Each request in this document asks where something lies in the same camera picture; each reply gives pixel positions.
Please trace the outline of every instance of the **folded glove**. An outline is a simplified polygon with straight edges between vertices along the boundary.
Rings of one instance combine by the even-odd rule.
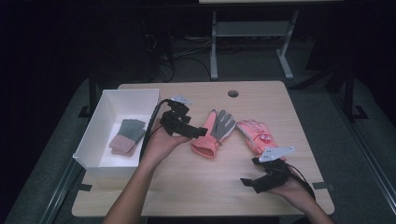
[[[245,135],[248,147],[257,155],[261,155],[266,147],[277,147],[264,123],[251,119],[239,121],[236,126]]]
[[[213,109],[205,121],[204,128],[207,128],[206,135],[192,140],[191,149],[198,155],[212,159],[216,157],[216,152],[224,139],[233,132],[235,120],[225,110],[221,110],[217,116],[216,110]]]
[[[137,142],[146,132],[143,127],[145,122],[138,119],[124,119],[119,132],[111,140],[109,146],[111,153],[132,157]]]

